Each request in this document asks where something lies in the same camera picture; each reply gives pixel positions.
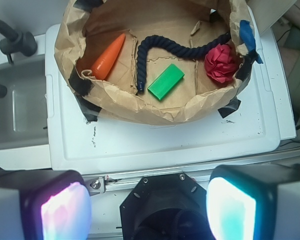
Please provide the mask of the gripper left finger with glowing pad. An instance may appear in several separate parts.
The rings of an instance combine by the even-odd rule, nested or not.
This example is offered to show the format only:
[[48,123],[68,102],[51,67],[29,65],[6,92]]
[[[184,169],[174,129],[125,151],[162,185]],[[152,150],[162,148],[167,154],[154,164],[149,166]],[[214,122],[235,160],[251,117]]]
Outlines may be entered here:
[[0,170],[0,240],[86,240],[90,193],[75,170]]

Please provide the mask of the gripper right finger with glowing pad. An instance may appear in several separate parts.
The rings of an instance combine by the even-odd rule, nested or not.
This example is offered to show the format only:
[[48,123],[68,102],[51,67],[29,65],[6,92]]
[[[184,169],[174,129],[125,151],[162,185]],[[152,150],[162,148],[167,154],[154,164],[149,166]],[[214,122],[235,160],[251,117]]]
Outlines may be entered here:
[[300,240],[300,163],[217,166],[206,212],[217,240]]

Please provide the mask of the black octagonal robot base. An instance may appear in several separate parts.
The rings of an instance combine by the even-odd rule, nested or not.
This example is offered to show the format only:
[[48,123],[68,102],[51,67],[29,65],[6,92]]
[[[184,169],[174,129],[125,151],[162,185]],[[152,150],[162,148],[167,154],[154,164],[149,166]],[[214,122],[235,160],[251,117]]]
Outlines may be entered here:
[[125,240],[213,240],[207,191],[185,173],[143,177],[119,207]]

